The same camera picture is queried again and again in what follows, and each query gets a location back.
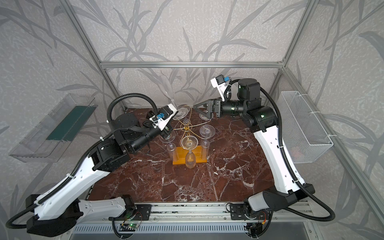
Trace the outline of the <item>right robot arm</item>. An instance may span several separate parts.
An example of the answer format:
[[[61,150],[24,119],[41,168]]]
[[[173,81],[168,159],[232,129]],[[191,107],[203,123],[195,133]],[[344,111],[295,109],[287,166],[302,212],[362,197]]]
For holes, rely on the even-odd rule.
[[[279,119],[275,111],[262,105],[261,86],[255,79],[231,80],[222,75],[211,79],[220,98],[194,105],[194,109],[208,119],[239,116],[254,134],[271,168],[274,186],[244,201],[244,213],[250,219],[259,211],[278,211],[307,197],[298,183],[313,194],[313,185],[305,183],[290,156],[283,157],[279,144]]]

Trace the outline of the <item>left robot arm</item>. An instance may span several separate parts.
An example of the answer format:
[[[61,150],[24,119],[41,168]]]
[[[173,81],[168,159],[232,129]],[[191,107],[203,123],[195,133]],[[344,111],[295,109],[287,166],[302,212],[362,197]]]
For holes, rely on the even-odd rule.
[[[54,188],[29,200],[37,204],[34,216],[26,223],[27,233],[44,237],[59,236],[75,225],[96,220],[111,220],[132,216],[136,206],[131,197],[102,201],[79,200],[79,196],[97,181],[106,177],[130,160],[157,136],[167,137],[173,128],[170,121],[177,109],[169,104],[150,117],[150,127],[141,126],[132,113],[110,120],[112,137],[102,140],[85,159]]]

